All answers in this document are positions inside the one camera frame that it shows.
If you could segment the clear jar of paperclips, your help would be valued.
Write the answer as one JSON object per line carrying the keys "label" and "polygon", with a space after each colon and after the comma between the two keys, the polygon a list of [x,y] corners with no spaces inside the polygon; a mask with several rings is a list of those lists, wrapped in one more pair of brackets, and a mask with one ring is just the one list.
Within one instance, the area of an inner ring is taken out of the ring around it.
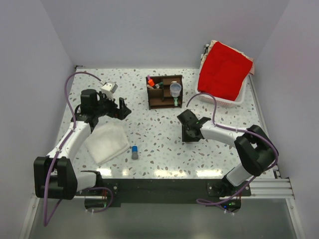
{"label": "clear jar of paperclips", "polygon": [[171,83],[169,91],[170,91],[170,95],[173,98],[178,98],[181,93],[181,90],[182,90],[182,86],[180,83],[177,83],[177,82]]}

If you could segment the brown wooden desk organizer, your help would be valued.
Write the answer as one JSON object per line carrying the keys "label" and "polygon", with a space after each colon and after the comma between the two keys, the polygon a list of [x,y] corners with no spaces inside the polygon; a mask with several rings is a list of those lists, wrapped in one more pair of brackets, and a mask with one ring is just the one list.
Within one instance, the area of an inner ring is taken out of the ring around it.
{"label": "brown wooden desk organizer", "polygon": [[[148,96],[148,107],[149,110],[156,109],[170,109],[170,108],[182,108],[183,102],[183,82],[182,75],[169,75],[169,76],[150,76],[153,80],[154,84],[158,84],[163,82],[163,86],[160,89],[148,89],[147,88],[147,96]],[[147,76],[145,77],[146,85],[148,85]],[[170,95],[170,85],[171,83],[180,83],[182,86],[181,93],[178,97],[179,105],[177,107],[174,106],[174,98]]]}

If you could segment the orange capped black highlighter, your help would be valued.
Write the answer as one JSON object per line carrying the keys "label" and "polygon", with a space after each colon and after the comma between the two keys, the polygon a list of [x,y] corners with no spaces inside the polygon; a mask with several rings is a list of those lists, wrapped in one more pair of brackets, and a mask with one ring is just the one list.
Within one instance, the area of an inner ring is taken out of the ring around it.
{"label": "orange capped black highlighter", "polygon": [[149,84],[151,87],[153,87],[153,86],[155,85],[152,79],[148,80],[148,84]]}

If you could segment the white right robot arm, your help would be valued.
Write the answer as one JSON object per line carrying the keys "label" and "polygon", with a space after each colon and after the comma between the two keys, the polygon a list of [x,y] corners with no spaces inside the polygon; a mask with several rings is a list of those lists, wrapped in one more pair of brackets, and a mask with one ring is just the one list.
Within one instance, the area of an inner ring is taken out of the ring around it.
{"label": "white right robot arm", "polygon": [[182,125],[183,142],[215,140],[237,150],[240,163],[211,186],[220,196],[232,196],[245,188],[248,179],[260,176],[279,158],[277,149],[258,125],[235,128],[217,124],[208,117],[198,119],[190,110],[179,114],[177,119]]}

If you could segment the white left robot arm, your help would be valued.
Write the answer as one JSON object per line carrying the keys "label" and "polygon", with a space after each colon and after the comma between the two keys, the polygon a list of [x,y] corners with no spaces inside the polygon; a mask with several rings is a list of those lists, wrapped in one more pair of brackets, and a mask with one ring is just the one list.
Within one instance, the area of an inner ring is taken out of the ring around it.
{"label": "white left robot arm", "polygon": [[36,196],[71,200],[77,192],[85,189],[91,195],[99,195],[103,191],[100,173],[92,170],[75,173],[72,161],[100,117],[124,120],[131,112],[124,98],[116,102],[108,99],[103,91],[83,90],[80,104],[72,110],[66,134],[53,150],[46,156],[37,157],[33,163]]}

